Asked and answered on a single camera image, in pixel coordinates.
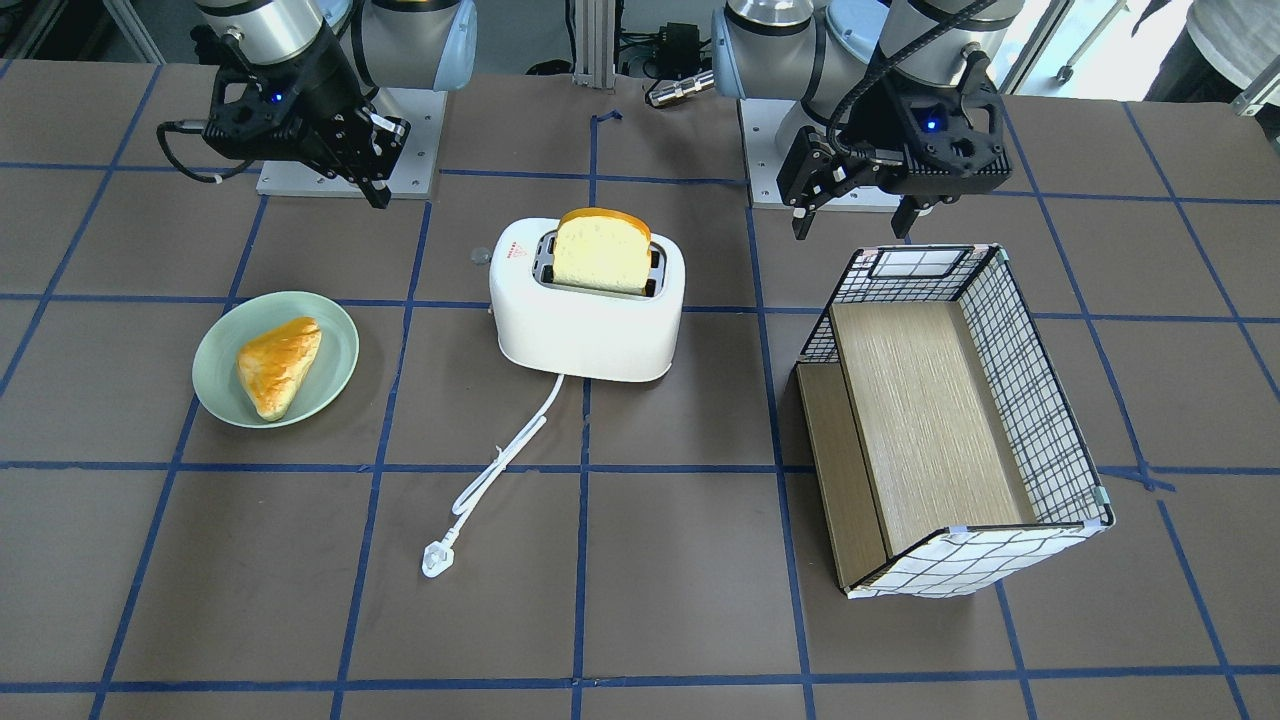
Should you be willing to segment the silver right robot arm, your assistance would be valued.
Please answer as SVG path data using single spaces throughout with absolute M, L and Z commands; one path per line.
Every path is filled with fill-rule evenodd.
M 219 155 L 261 164 L 270 196 L 428 199 L 445 100 L 470 82 L 472 1 L 201 1 L 218 60 L 207 118 Z

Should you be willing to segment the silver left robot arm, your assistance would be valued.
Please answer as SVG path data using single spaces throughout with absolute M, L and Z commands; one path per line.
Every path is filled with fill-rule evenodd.
M 791 101 L 778 200 L 805 240 L 826 204 L 876 188 L 897 238 L 933 206 L 1012 174 L 989 65 L 1020 1 L 727 1 L 712 32 L 716 88 Z

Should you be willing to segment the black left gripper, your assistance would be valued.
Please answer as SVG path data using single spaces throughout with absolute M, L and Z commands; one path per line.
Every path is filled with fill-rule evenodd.
M 1004 99 L 989 78 L 989 56 L 963 50 L 960 60 L 952 85 L 933 86 L 876 53 L 876 79 L 854 86 L 852 105 L 797 131 L 776 177 L 797 242 L 826 204 L 858 188 L 901 197 L 892 232 L 905 240 L 937 202 L 988 193 L 1010 178 Z

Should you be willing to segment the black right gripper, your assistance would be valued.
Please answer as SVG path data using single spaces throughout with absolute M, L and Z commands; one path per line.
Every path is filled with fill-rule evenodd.
M 317 168 L 333 161 L 338 126 L 374 122 L 388 138 L 404 133 L 403 120 L 385 122 L 360 88 L 358 77 L 329 29 L 298 56 L 273 65 L 250 64 L 244 45 L 211 29 L 200 33 L 200 56 L 218 59 L 212 96 L 201 136 L 224 158 L 239 161 L 285 160 Z M 384 173 L 362 178 L 371 208 L 388 209 L 392 191 Z

